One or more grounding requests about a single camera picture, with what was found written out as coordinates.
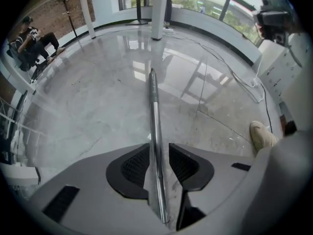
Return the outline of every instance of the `shoe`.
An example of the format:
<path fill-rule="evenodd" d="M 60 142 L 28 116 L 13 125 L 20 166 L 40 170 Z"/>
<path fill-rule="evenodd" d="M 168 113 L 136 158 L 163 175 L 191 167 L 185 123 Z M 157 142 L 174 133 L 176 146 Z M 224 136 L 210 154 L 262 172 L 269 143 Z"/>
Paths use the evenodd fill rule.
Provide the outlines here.
<path fill-rule="evenodd" d="M 266 127 L 258 121 L 253 121 L 250 124 L 250 135 L 257 152 L 265 147 L 272 147 L 279 141 L 279 138 L 269 132 Z"/>
<path fill-rule="evenodd" d="M 59 55 L 60 53 L 62 53 L 63 50 L 65 50 L 64 47 L 58 47 L 58 49 L 57 49 L 57 55 Z"/>
<path fill-rule="evenodd" d="M 47 65 L 51 64 L 51 62 L 54 60 L 54 57 L 47 57 Z"/>

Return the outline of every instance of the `floor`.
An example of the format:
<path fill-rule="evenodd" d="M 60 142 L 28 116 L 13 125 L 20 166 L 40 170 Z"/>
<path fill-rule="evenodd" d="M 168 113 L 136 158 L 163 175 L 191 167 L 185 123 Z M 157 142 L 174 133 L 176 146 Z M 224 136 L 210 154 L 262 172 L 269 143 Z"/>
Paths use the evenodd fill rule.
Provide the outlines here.
<path fill-rule="evenodd" d="M 255 102 L 227 66 L 201 47 L 217 51 L 245 82 L 255 72 L 219 43 L 175 28 L 160 41 L 148 26 L 115 26 L 71 44 L 38 79 L 20 119 L 29 166 L 42 182 L 80 159 L 149 142 L 147 77 L 157 74 L 161 128 L 171 213 L 175 227 L 181 187 L 168 164 L 168 143 L 239 156 L 254 156 L 249 123 L 269 126 L 265 101 Z M 249 88 L 257 99 L 263 91 Z M 267 94 L 273 132 L 279 115 Z"/>

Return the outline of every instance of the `black table leg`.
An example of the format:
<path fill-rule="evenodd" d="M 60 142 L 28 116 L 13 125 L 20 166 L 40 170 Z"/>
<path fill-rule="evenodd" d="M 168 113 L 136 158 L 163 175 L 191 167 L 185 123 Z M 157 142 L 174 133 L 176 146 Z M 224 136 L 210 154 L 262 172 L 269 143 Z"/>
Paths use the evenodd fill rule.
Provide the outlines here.
<path fill-rule="evenodd" d="M 142 25 L 148 23 L 148 21 L 141 19 L 141 0 L 136 0 L 136 8 L 137 8 L 137 20 L 132 21 L 131 23 L 127 23 L 126 25 Z"/>

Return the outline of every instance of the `seated person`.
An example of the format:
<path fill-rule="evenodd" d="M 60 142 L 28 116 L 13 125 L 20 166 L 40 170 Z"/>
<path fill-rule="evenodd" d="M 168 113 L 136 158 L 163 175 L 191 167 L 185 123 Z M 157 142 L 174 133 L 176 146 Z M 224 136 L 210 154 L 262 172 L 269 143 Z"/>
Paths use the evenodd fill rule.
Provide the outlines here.
<path fill-rule="evenodd" d="M 51 43 L 57 55 L 59 55 L 65 48 L 59 47 L 59 42 L 55 35 L 50 32 L 46 35 L 42 35 L 41 30 L 30 27 L 30 23 L 33 21 L 29 16 L 22 20 L 21 32 L 16 40 L 16 48 L 18 53 L 22 53 L 24 50 L 29 52 L 33 57 L 37 58 L 38 55 L 44 57 L 50 64 L 54 57 L 50 57 L 48 52 L 45 50 L 45 46 Z"/>

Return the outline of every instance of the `black cap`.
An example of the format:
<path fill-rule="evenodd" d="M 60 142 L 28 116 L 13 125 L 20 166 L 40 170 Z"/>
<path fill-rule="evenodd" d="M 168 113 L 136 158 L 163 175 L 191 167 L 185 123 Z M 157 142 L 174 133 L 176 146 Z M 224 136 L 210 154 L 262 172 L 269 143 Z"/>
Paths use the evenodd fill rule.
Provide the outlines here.
<path fill-rule="evenodd" d="M 33 19 L 30 16 L 24 17 L 22 20 L 22 23 L 24 24 L 30 24 L 33 21 Z"/>

